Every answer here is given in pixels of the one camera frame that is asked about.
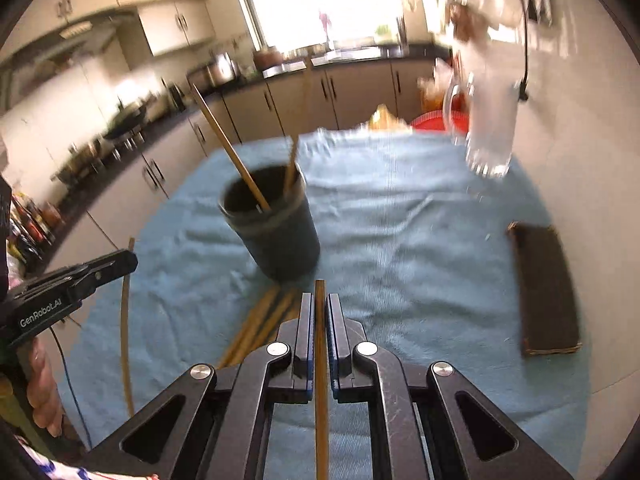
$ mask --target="black countertop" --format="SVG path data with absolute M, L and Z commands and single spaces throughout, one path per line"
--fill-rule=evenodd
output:
M 341 66 L 344 64 L 375 62 L 380 60 L 402 60 L 402 59 L 435 59 L 441 57 L 449 58 L 451 50 L 449 47 L 437 44 L 412 44 L 410 46 L 374 46 L 363 47 L 359 49 L 328 52 L 324 56 L 312 59 L 313 70 L 325 70 L 332 66 Z M 300 72 L 305 69 L 302 61 L 280 65 L 265 70 L 262 73 L 255 73 L 249 77 L 242 77 L 236 81 L 228 83 L 205 96 L 205 101 L 210 102 L 229 93 L 236 92 L 242 88 L 255 84 L 264 83 L 275 77 L 281 77 L 287 74 Z M 153 123 L 147 124 L 142 135 L 145 142 L 136 150 L 123 152 L 122 158 L 117 163 L 111 164 L 104 168 L 100 173 L 93 174 L 85 178 L 81 183 L 76 185 L 69 191 L 62 201 L 58 204 L 58 209 L 62 215 L 64 223 L 54 232 L 56 239 L 53 245 L 47 249 L 42 257 L 41 262 L 32 269 L 30 275 L 40 275 L 49 265 L 56 251 L 64 243 L 68 234 L 73 230 L 79 219 L 82 218 L 94 201 L 135 161 L 138 157 L 145 153 L 158 140 L 173 130 L 176 126 L 186 121 L 191 114 L 198 111 L 198 107 L 190 105 L 187 109 L 180 113 L 165 116 Z

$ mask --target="red bowl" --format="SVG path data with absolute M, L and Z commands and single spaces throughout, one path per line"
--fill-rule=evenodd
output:
M 456 128 L 461 132 L 469 131 L 469 115 L 462 112 L 451 112 L 451 119 Z M 423 114 L 417 119 L 411 121 L 411 127 L 414 130 L 422 130 L 427 132 L 444 132 L 444 122 L 442 121 L 442 111 L 436 110 Z

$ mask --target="human hand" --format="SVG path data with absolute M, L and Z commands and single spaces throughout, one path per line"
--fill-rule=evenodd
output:
M 60 436 L 62 434 L 62 402 L 47 351 L 37 337 L 31 344 L 29 364 L 31 379 L 27 386 L 27 400 L 33 407 L 33 421 L 39 428 L 47 428 L 52 436 Z

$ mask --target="table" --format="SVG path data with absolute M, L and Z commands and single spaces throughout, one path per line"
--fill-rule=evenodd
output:
M 249 168 L 287 160 L 287 139 L 241 146 Z M 549 223 L 513 161 L 503 180 L 469 172 L 447 137 L 318 131 L 299 164 L 322 253 L 313 279 L 345 316 L 407 362 L 454 364 L 572 474 L 590 392 L 588 348 L 522 358 L 518 294 L 505 228 Z M 140 409 L 196 362 L 214 364 L 270 286 L 218 211 L 236 178 L 214 154 L 146 225 L 130 292 L 130 367 Z M 120 380 L 121 283 L 105 286 L 68 358 L 92 439 L 126 418 Z M 67 413 L 78 422 L 66 384 Z M 370 478 L 366 406 L 331 405 L 332 478 Z M 265 478 L 314 476 L 313 406 L 277 406 Z

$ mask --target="brown wallet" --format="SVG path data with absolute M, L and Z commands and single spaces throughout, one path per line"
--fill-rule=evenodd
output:
M 571 353 L 582 347 L 571 276 L 552 226 L 512 222 L 507 228 L 520 286 L 522 353 Z

